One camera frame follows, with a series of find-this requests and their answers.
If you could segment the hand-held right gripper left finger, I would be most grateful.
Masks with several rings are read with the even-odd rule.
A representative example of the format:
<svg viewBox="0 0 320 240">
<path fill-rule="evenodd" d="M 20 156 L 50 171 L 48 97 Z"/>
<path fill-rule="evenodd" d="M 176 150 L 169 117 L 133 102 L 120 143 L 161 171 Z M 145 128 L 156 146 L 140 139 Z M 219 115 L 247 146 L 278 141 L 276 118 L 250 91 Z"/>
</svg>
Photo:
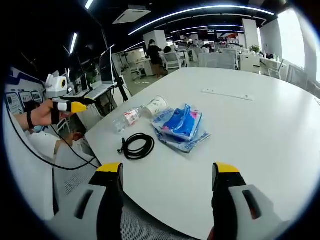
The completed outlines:
<svg viewBox="0 0 320 240">
<path fill-rule="evenodd" d="M 120 240 L 123 206 L 123 164 L 108 163 L 63 198 L 46 225 L 59 240 Z"/>
</svg>

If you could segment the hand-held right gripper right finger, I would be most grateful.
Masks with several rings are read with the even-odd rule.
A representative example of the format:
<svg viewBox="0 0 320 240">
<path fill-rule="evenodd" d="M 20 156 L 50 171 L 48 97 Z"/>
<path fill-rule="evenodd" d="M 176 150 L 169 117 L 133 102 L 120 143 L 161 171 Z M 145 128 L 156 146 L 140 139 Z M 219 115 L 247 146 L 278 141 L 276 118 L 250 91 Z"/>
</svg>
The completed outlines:
<svg viewBox="0 0 320 240">
<path fill-rule="evenodd" d="M 229 164 L 212 165 L 214 226 L 210 240 L 275 240 L 290 225 L 275 212 L 273 202 L 256 186 L 247 184 Z"/>
</svg>

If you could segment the person's left hand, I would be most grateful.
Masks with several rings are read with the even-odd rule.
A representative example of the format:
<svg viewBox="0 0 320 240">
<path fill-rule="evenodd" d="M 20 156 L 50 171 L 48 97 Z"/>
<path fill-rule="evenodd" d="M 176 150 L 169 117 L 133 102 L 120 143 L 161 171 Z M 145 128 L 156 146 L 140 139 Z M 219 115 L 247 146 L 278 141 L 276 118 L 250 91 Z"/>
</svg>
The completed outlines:
<svg viewBox="0 0 320 240">
<path fill-rule="evenodd" d="M 56 125 L 61 120 L 72 116 L 73 113 L 59 111 L 53 108 L 53 101 L 48 99 L 39 107 L 28 114 L 28 123 L 33 126 L 50 126 Z"/>
</svg>

